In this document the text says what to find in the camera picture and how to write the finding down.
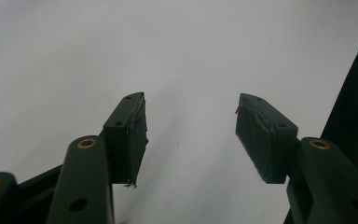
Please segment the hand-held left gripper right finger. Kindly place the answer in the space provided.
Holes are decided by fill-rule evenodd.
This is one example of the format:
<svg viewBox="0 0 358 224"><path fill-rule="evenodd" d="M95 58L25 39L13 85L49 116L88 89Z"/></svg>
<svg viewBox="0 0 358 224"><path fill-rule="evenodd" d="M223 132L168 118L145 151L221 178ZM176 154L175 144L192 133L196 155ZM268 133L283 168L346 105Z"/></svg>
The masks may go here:
<svg viewBox="0 0 358 224"><path fill-rule="evenodd" d="M358 170L323 138L297 138L297 126L264 99L242 93L236 135L267 184L286 184L283 224L358 224Z"/></svg>

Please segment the black metal stand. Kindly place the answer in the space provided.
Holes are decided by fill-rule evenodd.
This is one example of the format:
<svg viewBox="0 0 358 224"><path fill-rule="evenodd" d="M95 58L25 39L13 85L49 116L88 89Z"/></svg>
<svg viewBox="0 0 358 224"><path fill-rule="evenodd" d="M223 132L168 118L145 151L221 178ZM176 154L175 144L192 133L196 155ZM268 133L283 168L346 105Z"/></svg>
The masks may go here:
<svg viewBox="0 0 358 224"><path fill-rule="evenodd" d="M358 169L358 54L324 126L322 138L339 146Z"/></svg>

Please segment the white table mat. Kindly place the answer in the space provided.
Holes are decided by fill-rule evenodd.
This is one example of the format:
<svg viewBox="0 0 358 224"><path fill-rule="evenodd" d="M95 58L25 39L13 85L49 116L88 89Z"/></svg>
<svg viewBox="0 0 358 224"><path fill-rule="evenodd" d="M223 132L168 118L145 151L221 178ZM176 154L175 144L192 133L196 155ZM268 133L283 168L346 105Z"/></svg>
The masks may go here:
<svg viewBox="0 0 358 224"><path fill-rule="evenodd" d="M235 134L242 93L319 136L358 51L358 0L0 0L0 171L25 181L142 92L131 224L283 224Z"/></svg>

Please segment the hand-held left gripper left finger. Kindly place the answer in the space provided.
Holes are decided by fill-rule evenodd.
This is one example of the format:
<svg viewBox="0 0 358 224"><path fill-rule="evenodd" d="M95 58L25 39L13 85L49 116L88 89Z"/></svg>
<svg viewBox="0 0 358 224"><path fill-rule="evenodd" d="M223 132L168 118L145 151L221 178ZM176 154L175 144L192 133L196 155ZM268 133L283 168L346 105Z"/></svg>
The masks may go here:
<svg viewBox="0 0 358 224"><path fill-rule="evenodd" d="M148 143L145 95L125 96L98 135L68 147L46 224L115 224L115 184L136 184Z"/></svg>

